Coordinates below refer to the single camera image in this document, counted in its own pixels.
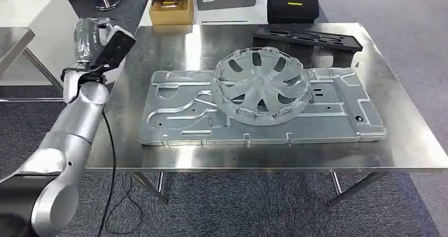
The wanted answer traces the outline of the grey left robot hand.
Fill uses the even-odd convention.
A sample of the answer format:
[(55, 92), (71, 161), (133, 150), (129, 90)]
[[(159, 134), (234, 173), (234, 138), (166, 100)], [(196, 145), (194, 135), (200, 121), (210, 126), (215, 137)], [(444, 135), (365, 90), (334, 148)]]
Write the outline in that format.
[(108, 17), (80, 18), (74, 28), (74, 55), (77, 63), (86, 63), (107, 44), (112, 30)]

